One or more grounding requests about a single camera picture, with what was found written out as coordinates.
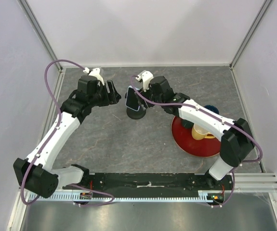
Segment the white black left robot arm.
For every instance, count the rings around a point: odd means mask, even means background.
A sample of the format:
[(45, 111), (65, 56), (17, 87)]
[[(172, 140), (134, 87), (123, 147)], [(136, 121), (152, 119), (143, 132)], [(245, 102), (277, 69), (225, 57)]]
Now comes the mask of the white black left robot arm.
[(53, 164), (66, 141), (93, 107), (117, 104), (120, 99), (113, 81), (102, 82), (95, 76), (82, 76), (77, 89), (63, 102), (56, 121), (43, 140), (25, 159), (15, 160), (13, 168), (21, 189), (43, 198), (49, 198), (56, 189), (70, 184), (86, 189), (90, 184), (87, 168), (73, 164), (53, 169)]

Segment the phone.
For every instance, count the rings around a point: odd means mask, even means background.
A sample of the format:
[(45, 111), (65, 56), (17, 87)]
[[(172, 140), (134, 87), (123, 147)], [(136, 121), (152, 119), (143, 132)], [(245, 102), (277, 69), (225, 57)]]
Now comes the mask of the phone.
[(127, 108), (132, 109), (136, 112), (139, 111), (140, 105), (132, 86), (128, 86), (127, 92), (125, 94), (125, 99), (125, 105)]

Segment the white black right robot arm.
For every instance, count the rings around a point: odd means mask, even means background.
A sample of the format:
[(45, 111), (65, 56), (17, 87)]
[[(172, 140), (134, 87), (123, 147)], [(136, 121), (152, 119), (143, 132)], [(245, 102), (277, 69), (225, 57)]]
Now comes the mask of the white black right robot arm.
[(141, 89), (133, 88), (134, 98), (140, 108), (145, 110), (154, 105), (160, 106), (166, 113), (202, 128), (204, 136), (210, 133), (220, 141), (220, 156), (209, 168), (204, 180), (209, 189), (217, 189), (222, 184), (222, 179), (244, 162), (257, 146), (246, 120), (226, 118), (184, 94), (175, 93), (165, 77), (154, 77), (144, 71), (138, 76), (132, 76), (131, 84), (136, 80), (143, 84)]

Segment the black phone stand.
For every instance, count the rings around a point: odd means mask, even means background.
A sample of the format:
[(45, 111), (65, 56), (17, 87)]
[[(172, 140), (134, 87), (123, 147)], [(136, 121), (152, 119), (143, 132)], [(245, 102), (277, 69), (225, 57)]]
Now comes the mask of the black phone stand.
[(138, 111), (135, 111), (135, 110), (127, 107), (126, 113), (130, 119), (139, 120), (139, 119), (142, 119), (146, 115), (146, 110), (144, 108), (140, 107)]

